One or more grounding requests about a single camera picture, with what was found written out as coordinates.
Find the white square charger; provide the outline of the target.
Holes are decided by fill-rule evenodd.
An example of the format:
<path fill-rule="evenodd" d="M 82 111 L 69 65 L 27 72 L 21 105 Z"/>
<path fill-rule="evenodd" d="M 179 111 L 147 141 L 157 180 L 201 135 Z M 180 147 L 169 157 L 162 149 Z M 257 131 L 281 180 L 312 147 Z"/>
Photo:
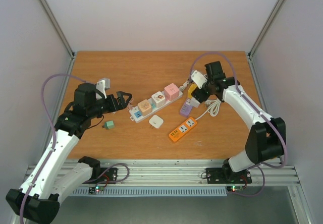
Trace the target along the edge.
<path fill-rule="evenodd" d="M 200 102 L 196 100 L 194 97 L 190 99 L 190 104 L 195 108 L 198 108 L 200 106 Z"/>

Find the yellow cube socket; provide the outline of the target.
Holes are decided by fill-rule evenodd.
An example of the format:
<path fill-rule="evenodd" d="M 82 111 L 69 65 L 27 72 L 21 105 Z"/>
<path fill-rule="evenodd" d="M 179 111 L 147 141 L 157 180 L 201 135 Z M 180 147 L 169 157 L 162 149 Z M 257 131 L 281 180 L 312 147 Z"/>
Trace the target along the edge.
<path fill-rule="evenodd" d="M 196 89 L 197 85 L 195 83 L 192 83 L 187 91 L 187 98 L 192 98 L 192 92 Z"/>

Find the beige cube socket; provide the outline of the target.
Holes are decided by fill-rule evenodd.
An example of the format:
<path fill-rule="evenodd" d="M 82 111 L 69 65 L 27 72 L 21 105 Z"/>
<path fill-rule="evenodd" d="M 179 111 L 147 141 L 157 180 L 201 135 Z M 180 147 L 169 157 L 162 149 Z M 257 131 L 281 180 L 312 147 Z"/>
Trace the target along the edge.
<path fill-rule="evenodd" d="M 147 99 L 139 102 L 137 106 L 142 116 L 146 116 L 152 112 L 152 105 Z"/>

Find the white power strip pastel sockets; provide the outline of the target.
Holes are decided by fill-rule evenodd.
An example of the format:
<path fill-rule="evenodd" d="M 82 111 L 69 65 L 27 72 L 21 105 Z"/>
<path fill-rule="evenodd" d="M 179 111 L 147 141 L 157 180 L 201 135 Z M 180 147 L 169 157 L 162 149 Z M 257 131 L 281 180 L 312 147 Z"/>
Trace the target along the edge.
<path fill-rule="evenodd" d="M 139 104 L 137 104 L 135 107 L 132 107 L 129 110 L 129 114 L 130 114 L 130 120 L 135 122 L 135 123 L 139 123 L 149 117 L 152 117 L 154 114 L 156 114 L 158 111 L 160 111 L 161 109 L 167 107 L 168 105 L 172 104 L 173 102 L 175 102 L 176 100 L 180 99 L 183 96 L 183 93 L 180 91 L 179 95 L 173 99 L 173 100 L 168 100 L 166 99 L 165 104 L 163 104 L 160 107 L 157 107 L 154 105 L 152 98 L 149 98 L 147 100 L 144 101 L 144 103 L 149 104 L 150 106 L 150 110 L 148 110 L 148 113 L 144 113 L 143 114 L 143 110 L 141 110 L 139 108 Z"/>

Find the pink cube socket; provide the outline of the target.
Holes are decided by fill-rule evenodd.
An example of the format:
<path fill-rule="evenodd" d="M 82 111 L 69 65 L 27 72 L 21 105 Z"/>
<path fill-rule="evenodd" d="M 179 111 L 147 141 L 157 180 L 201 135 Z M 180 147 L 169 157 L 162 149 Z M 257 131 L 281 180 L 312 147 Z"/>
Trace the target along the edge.
<path fill-rule="evenodd" d="M 164 94 L 167 100 L 172 101 L 179 96 L 179 88 L 171 83 L 164 88 Z"/>

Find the white cube socket adapter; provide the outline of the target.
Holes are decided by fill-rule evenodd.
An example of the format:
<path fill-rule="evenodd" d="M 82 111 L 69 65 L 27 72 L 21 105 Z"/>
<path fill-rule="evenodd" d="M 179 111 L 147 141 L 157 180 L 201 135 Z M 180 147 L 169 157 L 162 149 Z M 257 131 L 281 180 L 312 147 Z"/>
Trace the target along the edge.
<path fill-rule="evenodd" d="M 158 91 L 151 96 L 152 104 L 156 108 L 160 108 L 166 103 L 166 98 L 162 92 Z"/>

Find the white charger with pink cable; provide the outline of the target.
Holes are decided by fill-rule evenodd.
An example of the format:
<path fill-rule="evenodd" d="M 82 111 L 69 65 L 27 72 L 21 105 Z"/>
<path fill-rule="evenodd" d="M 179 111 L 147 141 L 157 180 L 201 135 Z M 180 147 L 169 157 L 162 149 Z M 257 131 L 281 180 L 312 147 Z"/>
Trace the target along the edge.
<path fill-rule="evenodd" d="M 132 109 L 133 109 L 133 105 L 132 105 L 131 103 L 129 103 L 129 104 L 127 105 L 126 110 L 132 110 Z"/>

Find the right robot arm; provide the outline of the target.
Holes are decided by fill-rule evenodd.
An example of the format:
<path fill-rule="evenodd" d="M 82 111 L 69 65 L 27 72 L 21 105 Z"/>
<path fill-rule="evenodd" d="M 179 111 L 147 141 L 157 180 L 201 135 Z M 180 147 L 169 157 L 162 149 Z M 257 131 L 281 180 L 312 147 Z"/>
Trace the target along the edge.
<path fill-rule="evenodd" d="M 215 95 L 227 103 L 244 121 L 249 135 L 244 150 L 226 159 L 222 166 L 225 182 L 232 183 L 247 169 L 267 160 L 287 156 L 286 124 L 262 110 L 245 92 L 237 76 L 227 77 L 219 61 L 206 64 L 206 74 L 194 70 L 190 80 L 196 84 L 192 97 L 198 102 Z"/>

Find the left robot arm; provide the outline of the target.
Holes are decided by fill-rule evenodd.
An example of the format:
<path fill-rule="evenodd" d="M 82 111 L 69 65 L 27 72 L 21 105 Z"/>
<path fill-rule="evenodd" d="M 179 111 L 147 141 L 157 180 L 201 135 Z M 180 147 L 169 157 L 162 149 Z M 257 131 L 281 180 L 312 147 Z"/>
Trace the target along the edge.
<path fill-rule="evenodd" d="M 104 174 L 99 160 L 84 156 L 71 171 L 56 180 L 67 156 L 90 129 L 92 119 L 123 110 L 132 99 L 130 93 L 118 91 L 116 95 L 106 95 L 105 90 L 99 83 L 83 83 L 77 87 L 74 100 L 58 117 L 48 147 L 32 174 L 19 189 L 8 191 L 6 201 L 21 222 L 27 219 L 51 223 L 71 192 L 83 183 L 99 181 Z"/>

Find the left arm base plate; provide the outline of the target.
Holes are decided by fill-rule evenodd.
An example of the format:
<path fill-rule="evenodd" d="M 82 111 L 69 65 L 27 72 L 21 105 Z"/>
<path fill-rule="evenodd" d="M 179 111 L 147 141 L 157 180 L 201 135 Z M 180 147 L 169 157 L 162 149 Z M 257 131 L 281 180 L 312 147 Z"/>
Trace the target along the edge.
<path fill-rule="evenodd" d="M 86 184 L 97 184 L 97 183 L 106 183 L 107 181 L 116 181 L 118 175 L 118 169 L 113 167 L 106 171 L 100 178 L 94 181 L 86 181 Z"/>

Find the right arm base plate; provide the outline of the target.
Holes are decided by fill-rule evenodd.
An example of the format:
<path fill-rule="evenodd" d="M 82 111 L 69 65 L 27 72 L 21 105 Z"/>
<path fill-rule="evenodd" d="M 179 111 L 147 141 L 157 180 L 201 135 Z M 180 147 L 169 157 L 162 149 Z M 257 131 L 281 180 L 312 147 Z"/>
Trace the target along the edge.
<path fill-rule="evenodd" d="M 232 172 L 222 167 L 209 167 L 200 176 L 208 184 L 251 184 L 251 173 L 248 170 Z"/>

